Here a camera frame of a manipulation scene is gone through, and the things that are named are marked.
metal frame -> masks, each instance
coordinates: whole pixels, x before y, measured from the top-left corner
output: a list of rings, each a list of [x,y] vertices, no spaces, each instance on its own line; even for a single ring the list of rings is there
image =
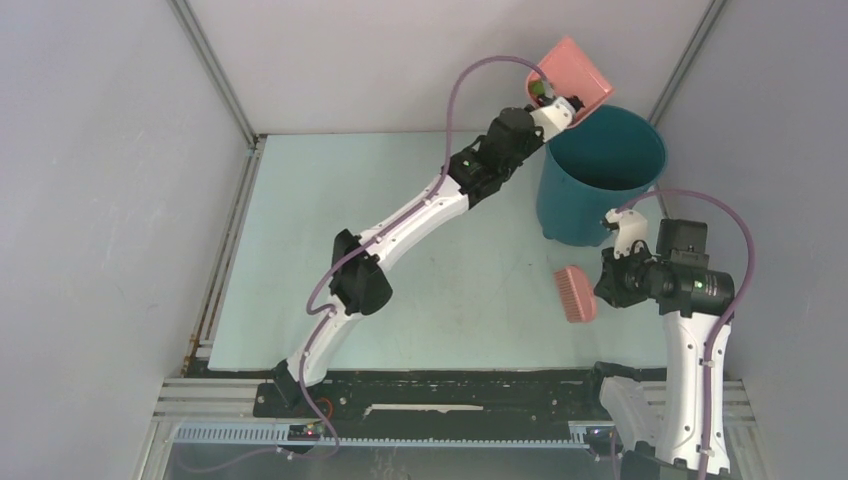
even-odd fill
[[[657,99],[657,103],[655,103],[654,108],[651,109],[651,114],[648,115],[648,122],[650,122],[651,125],[655,127],[659,126],[665,116],[665,112],[668,111],[669,106],[671,106],[671,101],[677,95],[677,91],[680,89],[680,85],[683,83],[683,80],[685,80],[686,76],[689,75],[689,71],[695,64],[698,54],[701,53],[701,48],[713,32],[713,29],[724,11],[724,7],[726,7],[728,3],[730,3],[730,0],[712,0],[707,6],[707,9],[704,11],[704,16],[701,17],[701,21],[698,22],[695,32],[692,33],[692,38],[689,39],[689,43],[683,50],[680,60],[678,60],[677,65],[671,72],[671,77],[669,77],[668,82],[665,87],[663,87],[663,91],[660,93],[660,98]],[[657,182],[657,188],[662,189],[661,182],[662,180]],[[660,209],[662,210],[663,216],[667,218],[674,218],[673,212],[669,209],[666,199],[662,196],[657,197],[657,199],[660,202]]]
[[[194,10],[192,10],[191,5],[189,5],[189,1],[168,0],[168,3],[171,4],[174,15],[180,22],[183,30],[185,30],[186,35],[188,36],[191,45],[194,47],[195,52],[197,52],[197,56],[200,58],[201,63],[203,63],[203,68],[206,69],[206,73],[209,74],[209,78],[212,80],[212,85],[214,85],[215,89],[218,90],[218,93],[221,95],[221,99],[224,100],[224,103],[230,110],[230,114],[238,124],[239,129],[241,130],[242,135],[244,135],[245,140],[247,140],[248,145],[253,147],[256,145],[257,141],[256,132],[253,130],[253,127],[250,126],[250,121],[247,119],[247,115],[245,115],[244,109],[239,103],[230,81],[227,80],[227,76],[224,74],[224,69],[221,67],[218,57],[215,56],[215,52],[209,45],[209,39],[207,39],[206,34],[203,33],[203,29],[200,27],[200,22],[197,21],[197,16],[194,14]]]
[[[258,138],[255,148],[249,151],[242,168],[241,181],[230,207],[227,229],[224,231],[221,245],[218,247],[217,262],[206,287],[206,299],[189,337],[188,351],[183,358],[181,369],[183,375],[191,362],[196,359],[208,360],[212,353],[212,342],[218,328],[221,308],[224,305],[224,296],[227,284],[230,281],[231,267],[235,261],[238,243],[241,239],[247,207],[253,194],[253,185],[256,183],[259,164],[265,151],[265,141],[265,136]]]
[[[314,419],[253,417],[257,387],[266,380],[171,378],[164,382],[153,413],[135,479],[164,478],[171,447],[177,443],[292,446],[284,441],[288,425]],[[648,403],[658,413],[665,408],[665,382],[643,382]],[[743,480],[770,480],[763,443],[742,382],[724,382],[724,422],[727,441]],[[608,420],[569,422],[570,441],[450,442],[342,438],[346,447],[465,447],[465,448],[587,448],[583,436],[592,428],[612,426]]]

white wall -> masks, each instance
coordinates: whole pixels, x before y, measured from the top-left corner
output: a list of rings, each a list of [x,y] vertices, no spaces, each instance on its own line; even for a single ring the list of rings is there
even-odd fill
[[[164,0],[2,10],[0,476],[128,478],[246,146]]]
[[[741,375],[777,478],[848,478],[848,3],[731,2],[661,125],[665,184],[739,209],[759,268],[734,322]],[[742,277],[736,228],[710,207],[714,266]]]
[[[574,37],[647,116],[709,0],[194,0],[260,133],[434,131],[457,75],[480,58],[539,61]],[[492,65],[463,83],[459,130],[523,106],[529,72]]]

floor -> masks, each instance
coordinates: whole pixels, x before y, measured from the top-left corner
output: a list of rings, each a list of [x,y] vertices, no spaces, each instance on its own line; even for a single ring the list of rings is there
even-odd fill
[[[455,135],[452,151],[475,136]],[[210,368],[267,369],[292,353],[316,323],[304,305],[330,266],[336,233],[358,232],[391,214],[436,175],[443,155],[443,133],[268,137]],[[600,249],[542,236],[535,215],[541,155],[395,265],[392,301],[357,326],[331,368],[665,365],[652,302],[626,310],[600,302],[593,323],[566,322],[553,272],[574,264],[597,281]],[[646,200],[638,210],[655,232],[658,204]]]

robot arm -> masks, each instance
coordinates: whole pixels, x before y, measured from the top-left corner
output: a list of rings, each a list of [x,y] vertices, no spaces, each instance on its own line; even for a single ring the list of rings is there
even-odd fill
[[[423,192],[374,227],[358,235],[344,230],[336,236],[333,263],[366,242],[374,241],[364,252],[345,263],[330,281],[327,303],[335,307],[336,313],[331,314],[329,321],[317,332],[306,352],[303,365],[306,386],[323,380],[330,360],[359,320],[388,303],[392,289],[385,272],[438,226],[498,192],[525,159],[572,124],[581,107],[576,98],[556,97],[545,103],[539,108],[502,110],[486,135],[451,157],[448,174],[441,186],[440,176],[437,176]],[[438,192],[431,195],[436,188]],[[400,222],[390,232],[381,236],[387,225],[398,220]],[[284,375],[282,370],[285,369],[291,379],[297,381],[307,343],[277,366],[276,377]],[[297,395],[296,389],[280,390]]]
[[[601,404],[612,416],[625,450],[645,452],[661,463],[628,459],[623,478],[658,478],[660,469],[688,478],[701,459],[704,429],[703,401],[711,403],[712,433],[708,473],[729,471],[722,421],[724,351],[730,325],[721,328],[713,345],[711,378],[704,378],[703,358],[710,331],[720,321],[734,297],[733,280],[727,273],[707,269],[704,253],[707,226],[686,220],[663,220],[657,255],[647,247],[647,221],[632,210],[610,211],[606,224],[616,231],[614,247],[605,249],[603,273],[595,294],[611,306],[624,308],[652,298],[663,316],[668,358],[667,399],[660,420],[648,406],[638,382],[611,377],[601,387]],[[704,389],[709,385],[710,395]]]

teal bucket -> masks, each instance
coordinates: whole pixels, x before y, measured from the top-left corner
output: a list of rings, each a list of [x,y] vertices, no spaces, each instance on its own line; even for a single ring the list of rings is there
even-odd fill
[[[665,144],[651,124],[601,106],[546,146],[536,198],[542,234],[567,245],[600,245],[610,233],[604,215],[646,192],[665,166]]]

